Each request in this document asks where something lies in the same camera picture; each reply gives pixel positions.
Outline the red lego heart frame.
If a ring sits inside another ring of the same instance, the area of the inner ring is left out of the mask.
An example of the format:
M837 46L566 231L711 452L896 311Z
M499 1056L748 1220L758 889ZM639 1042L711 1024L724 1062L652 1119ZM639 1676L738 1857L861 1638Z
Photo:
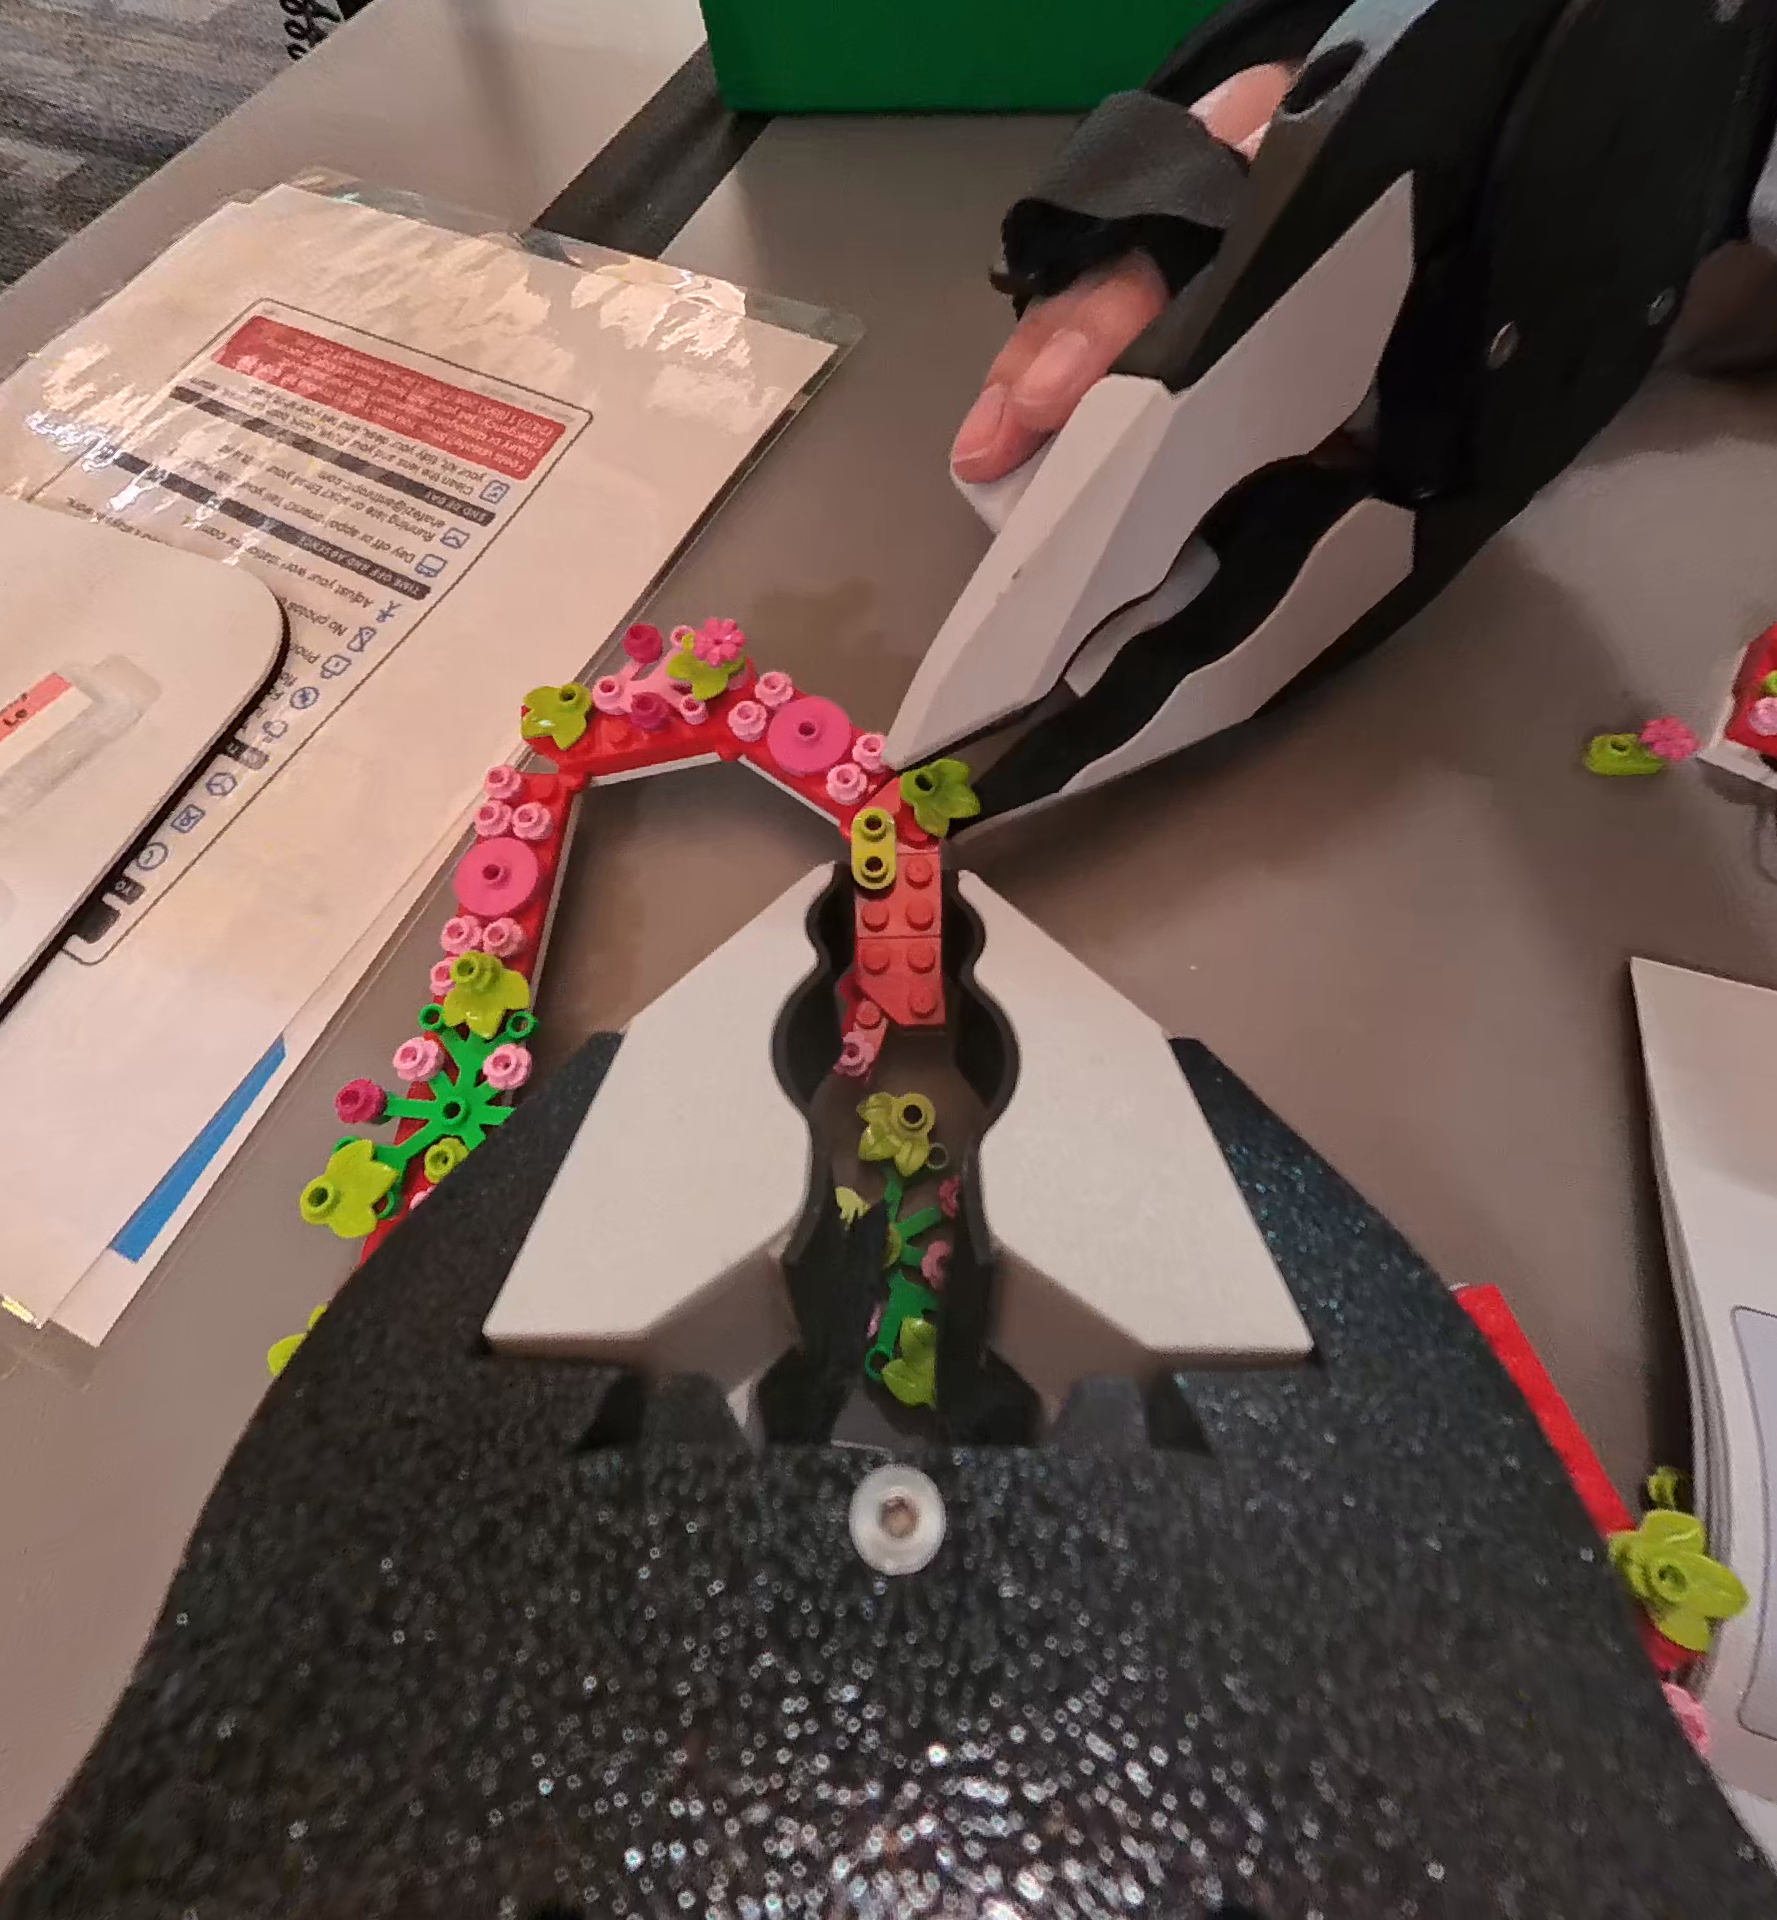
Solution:
M1654 1735L1636 1662L1695 1755L1708 1713L1684 1645L1741 1583L1660 1476L1630 1517L1501 1290L1440 1290L1244 1078L1167 1038L1186 1085L1311 1329L1306 1365L1077 1379L1063 1415L991 1358L991 1232L976 1215L990 1095L1018 1069L970 986L980 946L942 871L967 771L896 775L878 736L789 674L755 674L738 626L632 631L633 665L534 688L534 771L493 765L453 877L431 1005L395 1042L395 1092L350 1078L350 1137L302 1192L302 1220L364 1241L321 1353L278 1406L330 1415L373 1465L321 1492L395 1517L373 1589L431 1549L347 1661L380 1695L380 1748L409 1755L409 1700L439 1748L488 1723L488 1651L563 1680L540 1780L619 1773L673 1748L699 1773L1020 1768L1048 1735L1077 1762L1167 1768L1211 1713L1288 1741L1367 1723L1418 1748L1397 1695L1434 1695L1450 1748L1501 1741L1554 1768L1611 1762L1611 1723ZM534 1069L527 980L540 895L579 789L719 754L795 782L851 853L838 1056L814 1104L828 1155L820 1215L786 1255L798 1340L755 1379L755 1424L702 1372L499 1358L484 1316L611 1069L593 1038L518 1124Z

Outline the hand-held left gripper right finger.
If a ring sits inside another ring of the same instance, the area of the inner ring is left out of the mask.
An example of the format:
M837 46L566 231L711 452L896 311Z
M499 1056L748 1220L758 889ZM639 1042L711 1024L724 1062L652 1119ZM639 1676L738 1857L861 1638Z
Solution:
M957 877L970 986L1018 1069L990 1095L976 1215L991 1232L991 1358L1045 1415L1077 1379L1306 1365L1311 1329L1186 1085L1167 1035Z

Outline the red white label sticker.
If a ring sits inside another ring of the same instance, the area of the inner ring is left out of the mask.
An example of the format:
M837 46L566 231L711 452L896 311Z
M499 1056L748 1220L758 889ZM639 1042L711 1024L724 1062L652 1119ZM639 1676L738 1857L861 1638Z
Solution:
M93 693L61 672L37 674L0 712L0 782L53 748L77 715L93 715Z

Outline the white rounded board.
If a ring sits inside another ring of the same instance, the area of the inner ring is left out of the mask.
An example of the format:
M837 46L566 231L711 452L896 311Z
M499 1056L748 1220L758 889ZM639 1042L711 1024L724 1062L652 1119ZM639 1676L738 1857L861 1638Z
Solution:
M0 782L0 1014L241 733L286 647L261 580L0 494L0 712L53 672L93 693L93 715Z

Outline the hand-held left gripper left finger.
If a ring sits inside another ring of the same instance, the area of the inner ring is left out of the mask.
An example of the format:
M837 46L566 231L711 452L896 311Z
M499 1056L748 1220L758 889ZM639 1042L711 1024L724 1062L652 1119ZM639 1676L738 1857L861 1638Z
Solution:
M786 1255L820 1215L814 1104L838 1056L851 889L804 871L632 1014L499 1282L499 1358L702 1372L755 1424L755 1379L798 1340Z

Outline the laminated instruction sheet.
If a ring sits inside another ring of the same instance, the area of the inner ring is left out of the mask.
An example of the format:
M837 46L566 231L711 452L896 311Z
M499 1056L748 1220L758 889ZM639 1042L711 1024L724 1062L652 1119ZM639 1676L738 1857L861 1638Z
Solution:
M261 580L271 688L0 1014L0 1290L37 1312L838 359L820 305L266 187L0 382L0 494Z

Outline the person's right hand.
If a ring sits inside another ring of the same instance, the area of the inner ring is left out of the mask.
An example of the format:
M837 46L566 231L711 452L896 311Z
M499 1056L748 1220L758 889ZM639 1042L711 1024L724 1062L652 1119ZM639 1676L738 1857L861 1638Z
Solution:
M1256 60L1200 95L1190 118L1216 147L1256 159L1288 79L1288 60ZM1066 292L1027 302L954 431L954 484L999 484L1027 465L1165 305L1167 281L1144 252L1125 252Z

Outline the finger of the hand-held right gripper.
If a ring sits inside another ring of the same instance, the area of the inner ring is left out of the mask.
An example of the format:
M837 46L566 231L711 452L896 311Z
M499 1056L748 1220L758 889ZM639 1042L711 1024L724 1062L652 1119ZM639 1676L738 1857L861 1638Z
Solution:
M1347 657L1411 571L1411 505L1367 446L1263 465L1167 551L1160 580L1074 580L1040 539L976 626L970 837L1045 820L1211 736L1244 733Z
M1411 178L1397 178L1190 387L1104 376L948 610L887 761L948 754L1032 712L1104 621L1167 580L1223 494L1342 431L1410 277Z

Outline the green box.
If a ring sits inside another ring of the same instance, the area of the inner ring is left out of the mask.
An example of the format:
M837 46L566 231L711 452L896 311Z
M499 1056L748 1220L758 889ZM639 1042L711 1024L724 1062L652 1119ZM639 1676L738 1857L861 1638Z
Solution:
M702 0L738 114L1077 114L1140 87L1216 0Z

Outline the lego instruction booklet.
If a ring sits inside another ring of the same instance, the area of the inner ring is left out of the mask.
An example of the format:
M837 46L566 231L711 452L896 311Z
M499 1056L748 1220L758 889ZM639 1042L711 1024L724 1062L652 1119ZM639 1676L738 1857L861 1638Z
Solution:
M1694 1512L1741 1608L1708 1626L1708 1768L1777 1866L1777 986L1630 957L1654 1180L1694 1372Z

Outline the white paper blue stripe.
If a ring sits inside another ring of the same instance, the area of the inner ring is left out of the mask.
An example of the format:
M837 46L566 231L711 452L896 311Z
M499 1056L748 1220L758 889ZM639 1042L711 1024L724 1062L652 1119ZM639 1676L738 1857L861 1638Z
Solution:
M271 1113L278 1092L309 1069L309 1056L347 1024L347 1005L368 986L380 940L350 940L334 969L302 1002L286 1035L250 1062L250 1075L212 1107L212 1119L178 1145L159 1180L119 1220L109 1249L37 1312L29 1295L0 1290L0 1323L61 1329L87 1347L100 1347L109 1329L133 1312L155 1269L171 1255L179 1229L233 1170L258 1124Z

